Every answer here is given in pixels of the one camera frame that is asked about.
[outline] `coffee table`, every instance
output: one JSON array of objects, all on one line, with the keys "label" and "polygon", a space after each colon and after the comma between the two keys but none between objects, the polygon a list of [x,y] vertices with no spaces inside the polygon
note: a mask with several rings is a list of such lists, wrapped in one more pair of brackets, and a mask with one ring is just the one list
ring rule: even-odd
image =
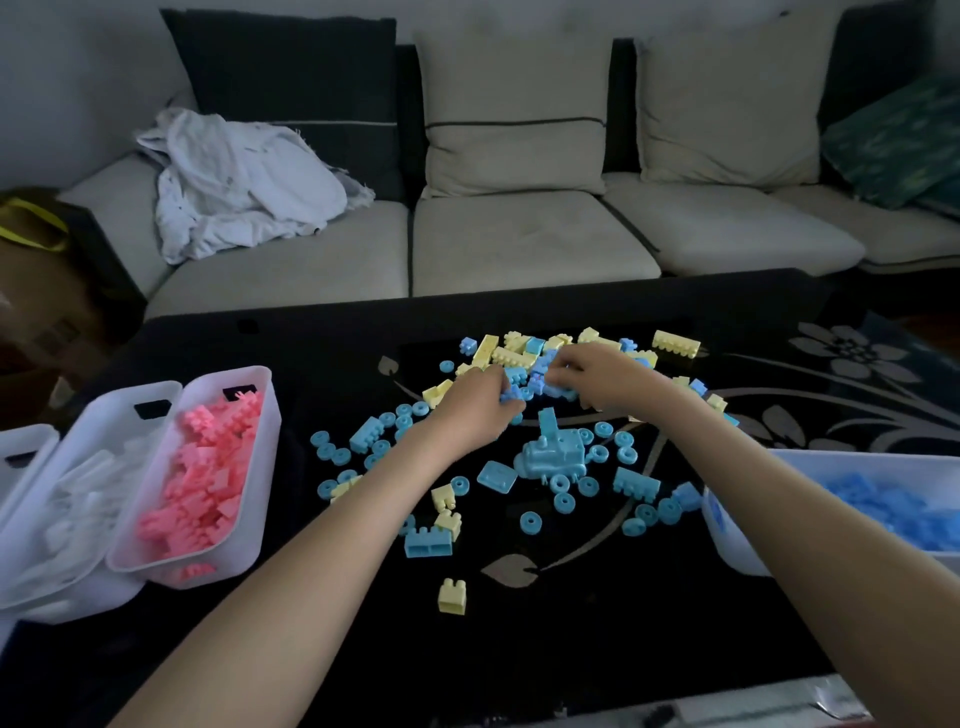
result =
[{"label": "coffee table", "polygon": [[[791,270],[161,318],[83,396],[270,367],[284,419],[262,562],[326,507],[317,485],[340,470],[316,458],[311,432],[345,443],[367,416],[444,379],[438,364],[463,359],[464,336],[587,326],[642,348],[657,328],[704,342],[695,360],[664,354],[658,369],[702,379],[769,447],[960,454],[960,365]],[[569,516],[535,481],[507,496],[479,486],[483,464],[509,463],[549,405],[585,414],[537,398],[524,426],[446,474],[473,481],[454,556],[408,560],[397,540],[304,724],[522,721],[832,672],[776,582],[727,567],[700,514],[625,538],[615,458],[591,467],[601,494],[578,497]],[[650,425],[635,434],[635,469],[664,487],[699,484]],[[348,467],[362,471],[356,456]],[[526,510],[543,515],[536,537],[519,529]],[[432,521],[429,498],[416,513]],[[465,618],[437,610],[445,577],[468,582]],[[148,584],[110,613],[22,624],[0,665],[4,724],[106,724],[238,581]]]}]

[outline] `sofa armrest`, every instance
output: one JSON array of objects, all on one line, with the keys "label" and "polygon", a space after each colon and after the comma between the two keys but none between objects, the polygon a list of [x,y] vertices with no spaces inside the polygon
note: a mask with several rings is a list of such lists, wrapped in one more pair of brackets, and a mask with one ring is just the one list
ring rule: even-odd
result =
[{"label": "sofa armrest", "polygon": [[144,297],[153,297],[174,268],[160,256],[156,167],[130,154],[61,192],[59,199],[93,213],[107,242]]}]

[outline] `flower pattern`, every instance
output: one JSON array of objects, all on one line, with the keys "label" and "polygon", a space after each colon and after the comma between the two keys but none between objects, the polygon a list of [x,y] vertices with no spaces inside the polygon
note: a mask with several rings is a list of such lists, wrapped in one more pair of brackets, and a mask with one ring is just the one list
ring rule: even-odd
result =
[{"label": "flower pattern", "polygon": [[876,373],[902,384],[916,384],[920,378],[897,362],[909,352],[888,344],[871,344],[855,328],[836,326],[827,330],[816,324],[798,324],[806,336],[790,339],[801,352],[830,358],[830,368],[839,376],[867,379]]}]

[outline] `hand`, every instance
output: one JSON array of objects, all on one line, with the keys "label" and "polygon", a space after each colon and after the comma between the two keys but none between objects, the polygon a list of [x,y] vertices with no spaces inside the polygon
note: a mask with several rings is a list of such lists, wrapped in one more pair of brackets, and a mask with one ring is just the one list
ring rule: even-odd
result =
[{"label": "hand", "polygon": [[657,425],[660,413],[682,387],[606,344],[560,347],[546,382],[580,394],[580,403],[632,414]]},{"label": "hand", "polygon": [[500,394],[509,388],[503,367],[491,364],[485,371],[470,369],[457,377],[426,421],[448,439],[455,457],[463,457],[493,442],[526,408],[523,400],[500,403]]}]

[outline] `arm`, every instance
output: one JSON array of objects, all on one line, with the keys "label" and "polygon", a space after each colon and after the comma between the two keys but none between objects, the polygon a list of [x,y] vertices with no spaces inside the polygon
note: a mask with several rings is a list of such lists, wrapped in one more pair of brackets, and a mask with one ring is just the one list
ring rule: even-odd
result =
[{"label": "arm", "polygon": [[427,488],[492,442],[524,402],[500,367],[457,379],[437,409],[187,636],[111,728],[296,726],[387,549]]},{"label": "arm", "polygon": [[660,427],[881,725],[957,724],[960,579],[609,347],[563,347],[547,379]]}]

